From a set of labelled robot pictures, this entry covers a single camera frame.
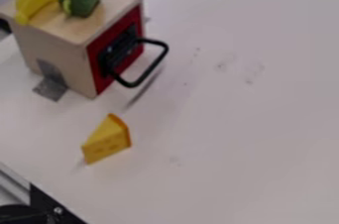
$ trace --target table surface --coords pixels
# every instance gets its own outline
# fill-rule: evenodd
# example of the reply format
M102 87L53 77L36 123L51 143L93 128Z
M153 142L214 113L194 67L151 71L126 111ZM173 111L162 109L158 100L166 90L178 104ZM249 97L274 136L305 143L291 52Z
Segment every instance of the table surface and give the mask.
M50 102L1 44L1 162L89 223L337 223L338 0L148 1L171 50L143 94ZM134 146L87 167L109 112Z

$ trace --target cheese wedge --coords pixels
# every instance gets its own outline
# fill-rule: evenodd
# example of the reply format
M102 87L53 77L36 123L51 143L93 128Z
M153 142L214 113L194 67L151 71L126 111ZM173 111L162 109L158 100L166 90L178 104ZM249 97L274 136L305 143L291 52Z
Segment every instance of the cheese wedge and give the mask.
M81 148L90 165L131 146L127 125L117 116L108 114Z

